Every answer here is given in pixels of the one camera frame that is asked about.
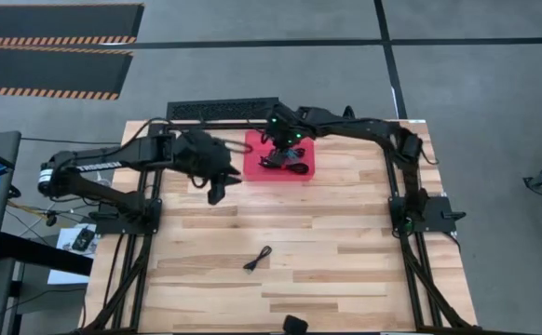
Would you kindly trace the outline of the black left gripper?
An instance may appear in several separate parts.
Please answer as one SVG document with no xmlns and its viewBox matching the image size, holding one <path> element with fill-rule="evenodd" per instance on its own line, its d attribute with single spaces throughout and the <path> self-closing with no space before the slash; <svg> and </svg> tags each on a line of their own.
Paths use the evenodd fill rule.
<svg viewBox="0 0 542 335">
<path fill-rule="evenodd" d="M 241 173 L 231 165 L 224 142 L 201 130 L 183 132 L 173 143 L 173 169 L 201 179 L 211 179 L 208 203 L 217 205 L 225 198 L 225 186 L 242 183 Z M 213 177 L 222 175 L 221 179 Z"/>
</svg>

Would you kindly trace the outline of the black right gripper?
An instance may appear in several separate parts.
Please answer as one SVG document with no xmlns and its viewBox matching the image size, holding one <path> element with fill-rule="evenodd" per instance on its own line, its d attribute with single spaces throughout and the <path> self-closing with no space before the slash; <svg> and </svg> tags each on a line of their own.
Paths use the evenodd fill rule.
<svg viewBox="0 0 542 335">
<path fill-rule="evenodd" d="M 316 138 L 314 127 L 305 121 L 307 112 L 305 107 L 299 107 L 293 111 L 284 104 L 275 104 L 271 108 L 266 118 L 264 139 L 271 140 L 276 148 L 270 152 L 270 162 L 273 165 L 282 166 L 284 164 L 284 152 L 279 149 L 290 148 L 287 151 L 287 161 L 289 163 L 299 162 L 302 157 L 301 150 L 292 147 L 304 139 L 314 140 Z"/>
</svg>

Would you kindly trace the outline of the translucent red plastic bin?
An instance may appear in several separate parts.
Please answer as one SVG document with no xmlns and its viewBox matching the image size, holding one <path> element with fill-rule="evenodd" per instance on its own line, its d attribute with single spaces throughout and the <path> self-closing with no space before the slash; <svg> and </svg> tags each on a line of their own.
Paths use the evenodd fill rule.
<svg viewBox="0 0 542 335">
<path fill-rule="evenodd" d="M 294 158 L 288 164 L 304 163 L 309 170 L 306 174 L 298 174 L 282 168 L 266 168 L 260 165 L 261 157 L 270 154 L 274 148 L 272 141 L 261 143 L 261 134 L 256 130 L 247 130 L 244 140 L 253 150 L 244 155 L 242 175 L 246 181 L 310 181 L 315 174 L 315 147 L 310 139 L 303 139 L 294 149 L 305 149 L 302 158 Z"/>
</svg>

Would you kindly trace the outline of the black floor vent grille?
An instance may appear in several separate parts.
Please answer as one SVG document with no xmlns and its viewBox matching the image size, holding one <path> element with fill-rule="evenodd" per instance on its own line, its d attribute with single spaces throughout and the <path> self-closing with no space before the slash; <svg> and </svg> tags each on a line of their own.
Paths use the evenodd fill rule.
<svg viewBox="0 0 542 335">
<path fill-rule="evenodd" d="M 278 98 L 169 102 L 167 118 L 199 121 L 265 119 L 268 111 L 278 103 Z"/>
</svg>

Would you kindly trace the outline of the small black handheld device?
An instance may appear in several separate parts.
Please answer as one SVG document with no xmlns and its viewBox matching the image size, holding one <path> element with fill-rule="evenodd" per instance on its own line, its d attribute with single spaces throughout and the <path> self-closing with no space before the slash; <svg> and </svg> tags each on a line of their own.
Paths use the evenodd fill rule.
<svg viewBox="0 0 542 335">
<path fill-rule="evenodd" d="M 84 252 L 91 245 L 95 237 L 95 232 L 85 227 L 82 228 L 71 245 L 72 250 Z"/>
</svg>

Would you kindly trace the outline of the black rounded object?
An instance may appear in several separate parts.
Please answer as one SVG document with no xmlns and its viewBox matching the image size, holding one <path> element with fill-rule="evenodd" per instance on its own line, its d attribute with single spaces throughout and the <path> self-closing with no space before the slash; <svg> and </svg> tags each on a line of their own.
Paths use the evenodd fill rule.
<svg viewBox="0 0 542 335">
<path fill-rule="evenodd" d="M 287 315 L 282 326 L 285 335 L 306 335 L 308 323 L 293 315 Z"/>
</svg>

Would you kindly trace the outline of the white paper sheet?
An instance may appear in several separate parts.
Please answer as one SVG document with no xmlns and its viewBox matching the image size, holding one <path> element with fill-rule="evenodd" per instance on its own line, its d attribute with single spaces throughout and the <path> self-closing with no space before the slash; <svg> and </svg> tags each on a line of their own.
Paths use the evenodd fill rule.
<svg viewBox="0 0 542 335">
<path fill-rule="evenodd" d="M 58 241 L 56 244 L 57 249 L 70 251 L 74 254 L 82 255 L 85 258 L 94 259 L 95 251 L 99 242 L 98 237 L 94 237 L 88 247 L 84 251 L 78 251 L 72 248 L 72 245 L 76 238 L 81 233 L 82 229 L 88 229 L 91 232 L 95 232 L 96 226 L 88 223 L 78 223 L 73 228 L 62 228 L 59 233 Z M 78 275 L 73 273 L 67 273 L 59 270 L 50 270 L 47 278 L 48 285 L 72 285 L 72 284 L 87 284 L 89 280 L 88 275 Z"/>
</svg>

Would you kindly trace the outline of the black side desk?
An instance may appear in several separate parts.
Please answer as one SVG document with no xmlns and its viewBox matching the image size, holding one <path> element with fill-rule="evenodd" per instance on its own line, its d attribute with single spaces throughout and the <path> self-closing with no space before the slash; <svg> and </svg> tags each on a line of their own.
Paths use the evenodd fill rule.
<svg viewBox="0 0 542 335">
<path fill-rule="evenodd" d="M 13 234 L 0 234 L 0 259 L 14 259 L 77 275 L 90 275 L 93 260 Z"/>
</svg>

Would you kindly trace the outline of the black hazard-striped floor mat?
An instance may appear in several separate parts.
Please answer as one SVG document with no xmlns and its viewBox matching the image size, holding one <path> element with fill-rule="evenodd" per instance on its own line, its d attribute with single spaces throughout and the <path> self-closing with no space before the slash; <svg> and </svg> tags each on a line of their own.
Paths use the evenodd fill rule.
<svg viewBox="0 0 542 335">
<path fill-rule="evenodd" d="M 145 5 L 0 5 L 0 46 L 136 41 Z"/>
<path fill-rule="evenodd" d="M 0 47 L 0 96 L 114 101 L 132 60 L 123 50 Z"/>
</svg>

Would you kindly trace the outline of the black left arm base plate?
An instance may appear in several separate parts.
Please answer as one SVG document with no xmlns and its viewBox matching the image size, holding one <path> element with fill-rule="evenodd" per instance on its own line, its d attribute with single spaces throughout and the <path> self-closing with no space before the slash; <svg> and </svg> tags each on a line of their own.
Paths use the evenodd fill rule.
<svg viewBox="0 0 542 335">
<path fill-rule="evenodd" d="M 89 216 L 98 235 L 153 235 L 158 231 L 162 200 L 148 199 L 139 209 L 127 209 L 101 203 Z"/>
</svg>

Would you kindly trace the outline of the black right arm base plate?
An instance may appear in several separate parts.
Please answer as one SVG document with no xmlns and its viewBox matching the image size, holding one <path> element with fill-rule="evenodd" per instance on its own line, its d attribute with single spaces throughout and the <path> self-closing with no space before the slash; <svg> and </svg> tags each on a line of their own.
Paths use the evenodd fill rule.
<svg viewBox="0 0 542 335">
<path fill-rule="evenodd" d="M 420 219 L 413 219 L 404 211 L 403 197 L 389 198 L 388 207 L 394 229 L 404 234 L 455 232 L 455 222 L 465 216 L 463 212 L 453 212 L 449 199 L 443 196 L 430 197 Z"/>
</svg>

